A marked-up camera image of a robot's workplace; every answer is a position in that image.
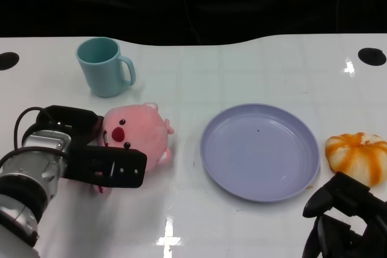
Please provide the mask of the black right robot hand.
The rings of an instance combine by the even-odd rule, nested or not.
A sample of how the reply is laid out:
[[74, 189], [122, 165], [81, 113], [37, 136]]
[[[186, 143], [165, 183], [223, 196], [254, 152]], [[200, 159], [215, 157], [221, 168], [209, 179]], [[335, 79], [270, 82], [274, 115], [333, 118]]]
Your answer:
[[[315, 218], [303, 257], [386, 257], [386, 202], [361, 182], [338, 172], [308, 200], [303, 217]], [[325, 214], [336, 208], [366, 223], [362, 235]]]

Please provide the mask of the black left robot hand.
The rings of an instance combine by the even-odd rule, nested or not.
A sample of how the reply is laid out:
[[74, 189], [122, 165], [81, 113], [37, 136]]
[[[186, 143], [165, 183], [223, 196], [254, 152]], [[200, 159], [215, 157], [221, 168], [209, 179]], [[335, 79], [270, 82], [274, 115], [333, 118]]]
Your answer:
[[92, 111], [52, 105], [38, 113], [39, 130], [71, 137], [63, 177], [101, 187], [139, 188], [147, 157], [135, 149], [92, 145], [102, 131], [103, 117]]

